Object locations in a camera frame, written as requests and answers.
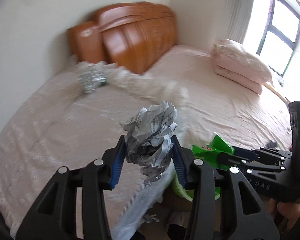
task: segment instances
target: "pillow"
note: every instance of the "pillow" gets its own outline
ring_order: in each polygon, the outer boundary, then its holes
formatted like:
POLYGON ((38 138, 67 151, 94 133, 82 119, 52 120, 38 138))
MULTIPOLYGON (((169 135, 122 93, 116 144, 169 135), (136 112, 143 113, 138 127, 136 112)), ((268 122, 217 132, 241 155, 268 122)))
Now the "pillow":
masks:
POLYGON ((218 66, 236 72, 259 84, 267 81, 272 82, 269 67, 260 60, 257 54, 253 55, 247 52, 236 41, 219 41, 213 46, 212 54, 218 66))
POLYGON ((231 79, 240 85, 243 85, 246 88, 249 88, 253 92, 256 92, 257 94, 261 94, 262 92, 262 85, 258 84, 236 72, 232 72, 230 70, 227 70, 225 68, 222 68, 218 65, 213 66, 214 72, 220 76, 226 77, 228 79, 231 79))

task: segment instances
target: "trash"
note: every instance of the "trash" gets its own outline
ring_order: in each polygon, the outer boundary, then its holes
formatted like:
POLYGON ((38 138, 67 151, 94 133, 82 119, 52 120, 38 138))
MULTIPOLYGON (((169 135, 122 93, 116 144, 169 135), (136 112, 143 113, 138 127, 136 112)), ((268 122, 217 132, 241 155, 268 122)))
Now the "trash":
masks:
MULTIPOLYGON (((192 153, 198 159, 202 159, 209 163, 213 168, 219 168, 223 170, 227 170, 228 166, 223 165, 217 162, 217 156, 220 152, 225 152, 233 155, 234 149, 230 145, 228 145, 219 135, 214 133, 214 136, 210 143, 203 147, 198 147, 196 145, 192 146, 192 153)), ((192 202, 194 197, 194 190, 185 190, 182 188, 181 184, 179 184, 178 177, 176 175, 175 179, 172 182, 172 189, 175 194, 180 197, 183 197, 192 202)), ((215 199, 217 200, 220 197, 220 188, 215 188, 215 199)))
POLYGON ((98 87, 106 85, 106 76, 103 72, 105 62, 81 65, 79 69, 79 82, 84 87, 86 94, 92 93, 98 87))
POLYGON ((277 142, 274 142, 274 141, 269 141, 269 142, 266 144, 266 147, 267 147, 267 148, 275 149, 275 148, 278 147, 278 143, 277 143, 277 142))
POLYGON ((151 223, 151 222, 157 222, 159 223, 160 220, 156 218, 156 214, 153 214, 153 215, 149 215, 149 214, 145 214, 143 216, 143 219, 145 220, 143 223, 151 223))
POLYGON ((177 110, 167 101, 151 105, 126 122, 120 122, 128 132, 126 160, 142 166, 140 172, 147 176, 145 183, 157 181, 170 164, 173 143, 171 137, 177 127, 174 120, 177 110))
POLYGON ((217 156, 220 152, 225 152, 230 155, 234 154, 234 148, 228 145, 219 135, 214 133, 214 136, 210 143, 202 148, 193 145, 192 153, 196 158, 205 160, 208 162, 213 168, 219 168, 223 170, 227 170, 228 166, 220 164, 217 162, 217 156))

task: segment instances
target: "black device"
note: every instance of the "black device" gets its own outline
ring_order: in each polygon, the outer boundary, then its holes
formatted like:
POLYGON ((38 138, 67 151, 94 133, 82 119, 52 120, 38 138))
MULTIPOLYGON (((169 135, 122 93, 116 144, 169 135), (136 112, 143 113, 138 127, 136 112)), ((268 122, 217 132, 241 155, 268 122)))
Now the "black device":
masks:
MULTIPOLYGON (((300 102, 291 103, 289 109, 293 151, 235 147, 234 155, 218 155, 218 162, 230 166, 227 171, 195 159, 191 150, 181 147, 176 136, 172 137, 172 158, 179 183, 185 189, 194 189, 185 239, 213 239, 215 187, 221 188, 219 240, 280 239, 257 192, 284 202, 300 197, 300 102)), ((82 187, 84 239, 111 239, 103 190, 111 190, 118 183, 125 154, 121 136, 116 148, 106 150, 102 159, 85 168, 59 168, 25 216, 16 240, 79 239, 75 226, 78 187, 82 187)), ((300 240, 300 218, 283 239, 300 240)))

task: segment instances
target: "window glass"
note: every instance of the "window glass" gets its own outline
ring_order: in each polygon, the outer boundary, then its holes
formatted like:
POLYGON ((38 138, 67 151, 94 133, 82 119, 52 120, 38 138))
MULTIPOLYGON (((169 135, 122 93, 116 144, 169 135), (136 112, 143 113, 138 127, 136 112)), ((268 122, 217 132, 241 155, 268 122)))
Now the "window glass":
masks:
POLYGON ((268 64, 279 74, 283 74, 292 49, 272 32, 267 32, 265 43, 262 47, 260 57, 265 64, 268 64))
POLYGON ((271 0, 254 0, 251 19, 243 46, 250 53, 256 53, 265 31, 271 0))
POLYGON ((291 41, 296 41, 299 19, 281 2, 275 1, 272 25, 279 29, 291 41))

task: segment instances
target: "white wall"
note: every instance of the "white wall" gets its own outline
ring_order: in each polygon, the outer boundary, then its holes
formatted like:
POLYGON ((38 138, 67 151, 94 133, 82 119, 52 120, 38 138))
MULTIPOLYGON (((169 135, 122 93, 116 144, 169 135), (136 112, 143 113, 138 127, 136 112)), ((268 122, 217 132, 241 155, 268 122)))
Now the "white wall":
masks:
POLYGON ((1 0, 0 132, 69 56, 66 30, 93 10, 118 2, 169 0, 1 0))
POLYGON ((179 43, 206 51, 218 37, 225 0, 170 0, 177 14, 179 43))

